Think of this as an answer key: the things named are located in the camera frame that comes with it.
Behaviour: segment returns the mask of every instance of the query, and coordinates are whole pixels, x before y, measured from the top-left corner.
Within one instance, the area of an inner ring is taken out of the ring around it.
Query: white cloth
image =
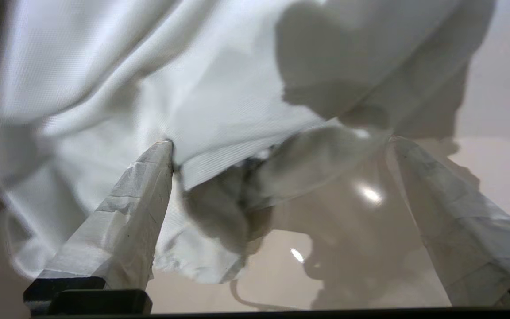
[[[391,86],[398,81],[391,73],[457,5],[10,5],[0,50],[0,195],[38,243],[16,250],[18,265],[53,256],[127,166],[154,142],[170,139],[179,178],[155,266],[204,282],[228,279],[231,268],[241,267],[241,251],[199,229],[187,213],[186,192],[295,133],[324,125],[373,91],[376,99],[390,96],[399,89]],[[422,77],[433,62],[456,67],[471,52],[473,46],[450,61],[425,49],[410,70]],[[379,91],[381,83],[386,87]],[[234,196],[223,193],[217,196]],[[23,269],[31,275],[40,270]]]

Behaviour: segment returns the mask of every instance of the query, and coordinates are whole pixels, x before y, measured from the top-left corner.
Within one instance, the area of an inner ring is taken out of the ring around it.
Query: crumpled cloth
[[[465,65],[492,6],[10,4],[0,47],[0,196],[15,265],[35,277],[128,165],[170,139],[176,173],[154,265],[202,282],[232,279],[248,212],[303,194],[359,159],[360,148],[379,145]],[[370,125],[375,110],[384,124]],[[337,129],[358,147],[320,137]],[[334,151],[308,149],[320,141]]]

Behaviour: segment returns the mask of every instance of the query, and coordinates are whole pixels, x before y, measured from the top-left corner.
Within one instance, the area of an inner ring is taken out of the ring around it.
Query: white fabric
[[[0,55],[0,194],[45,250],[22,252],[56,253],[127,166],[170,139],[180,179],[156,266],[225,279],[241,252],[198,230],[184,192],[356,105],[457,3],[10,5]]]

